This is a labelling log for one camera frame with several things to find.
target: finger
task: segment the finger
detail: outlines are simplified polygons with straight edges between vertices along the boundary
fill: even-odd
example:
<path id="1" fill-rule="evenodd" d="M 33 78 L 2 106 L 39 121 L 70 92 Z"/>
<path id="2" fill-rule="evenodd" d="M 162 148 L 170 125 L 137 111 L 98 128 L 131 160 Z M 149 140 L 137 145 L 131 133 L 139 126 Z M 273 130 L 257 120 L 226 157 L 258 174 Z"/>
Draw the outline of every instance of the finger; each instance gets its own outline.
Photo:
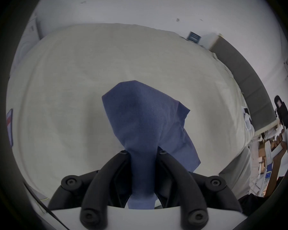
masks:
<path id="1" fill-rule="evenodd" d="M 283 149 L 287 150 L 287 142 L 281 141 L 280 145 L 282 146 Z"/>

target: bed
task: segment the bed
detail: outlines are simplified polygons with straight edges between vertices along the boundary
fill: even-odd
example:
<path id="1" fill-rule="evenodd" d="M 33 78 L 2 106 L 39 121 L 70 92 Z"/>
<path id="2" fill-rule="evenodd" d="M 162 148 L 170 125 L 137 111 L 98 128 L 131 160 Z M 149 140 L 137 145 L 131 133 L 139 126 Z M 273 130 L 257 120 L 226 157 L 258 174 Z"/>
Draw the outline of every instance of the bed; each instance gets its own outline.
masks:
<path id="1" fill-rule="evenodd" d="M 66 175 L 100 169 L 122 150 L 101 96 L 129 80 L 191 110 L 185 129 L 201 160 L 195 172 L 218 175 L 267 124 L 257 126 L 231 68 L 239 62 L 222 59 L 217 45 L 209 51 L 173 32 L 123 24 L 76 25 L 43 38 L 13 72 L 7 90 L 12 150 L 24 179 L 51 197 Z M 242 107 L 251 113 L 251 130 Z"/>

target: black screw head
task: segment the black screw head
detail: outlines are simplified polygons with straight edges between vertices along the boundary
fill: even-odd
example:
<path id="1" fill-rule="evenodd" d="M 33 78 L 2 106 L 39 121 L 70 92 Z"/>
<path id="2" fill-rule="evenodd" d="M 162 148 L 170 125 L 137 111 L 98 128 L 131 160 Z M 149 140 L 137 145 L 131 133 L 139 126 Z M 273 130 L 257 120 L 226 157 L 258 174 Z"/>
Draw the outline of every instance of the black screw head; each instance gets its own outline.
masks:
<path id="1" fill-rule="evenodd" d="M 69 186 L 73 186 L 73 185 L 75 185 L 76 184 L 76 180 L 75 179 L 68 179 L 67 181 L 66 181 L 66 184 L 67 185 L 69 185 Z"/>
<path id="2" fill-rule="evenodd" d="M 195 210 L 188 216 L 188 222 L 191 225 L 204 225 L 208 221 L 208 213 L 204 210 Z"/>
<path id="3" fill-rule="evenodd" d="M 81 212 L 81 222 L 97 225 L 100 222 L 100 218 L 93 210 L 86 209 Z"/>
<path id="4" fill-rule="evenodd" d="M 211 184 L 213 186 L 219 186 L 221 184 L 221 182 L 219 180 L 217 180 L 217 179 L 214 179 L 214 180 L 211 181 Z"/>

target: blue sign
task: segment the blue sign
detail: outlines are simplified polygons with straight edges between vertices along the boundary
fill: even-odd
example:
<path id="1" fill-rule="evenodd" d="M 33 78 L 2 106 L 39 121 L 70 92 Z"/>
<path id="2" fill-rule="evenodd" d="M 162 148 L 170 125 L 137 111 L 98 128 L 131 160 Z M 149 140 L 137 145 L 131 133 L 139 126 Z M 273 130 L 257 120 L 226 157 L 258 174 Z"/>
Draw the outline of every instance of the blue sign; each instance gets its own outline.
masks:
<path id="1" fill-rule="evenodd" d="M 200 38 L 201 38 L 201 37 L 198 36 L 197 34 L 195 34 L 195 33 L 193 33 L 193 32 L 190 32 L 187 40 L 198 44 L 198 42 L 200 41 Z"/>

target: white cloth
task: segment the white cloth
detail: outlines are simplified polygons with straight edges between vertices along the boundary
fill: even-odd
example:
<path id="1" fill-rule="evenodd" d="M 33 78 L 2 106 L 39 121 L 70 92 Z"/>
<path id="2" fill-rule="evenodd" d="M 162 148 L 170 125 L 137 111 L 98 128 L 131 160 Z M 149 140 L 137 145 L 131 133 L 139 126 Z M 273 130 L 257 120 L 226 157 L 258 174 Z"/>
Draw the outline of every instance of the white cloth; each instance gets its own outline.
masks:
<path id="1" fill-rule="evenodd" d="M 219 176 L 225 179 L 227 186 L 236 198 L 239 199 L 247 195 L 251 189 L 251 171 L 251 152 L 248 147 L 245 147 L 243 151 L 221 171 Z"/>
<path id="2" fill-rule="evenodd" d="M 201 160 L 196 173 L 218 175 L 253 137 L 245 128 L 242 93 L 210 51 L 138 25 L 67 27 L 43 38 L 8 83 L 12 149 L 31 187 L 51 197 L 63 177 L 100 169 L 123 149 L 101 96 L 129 80 L 191 110 L 185 128 Z"/>

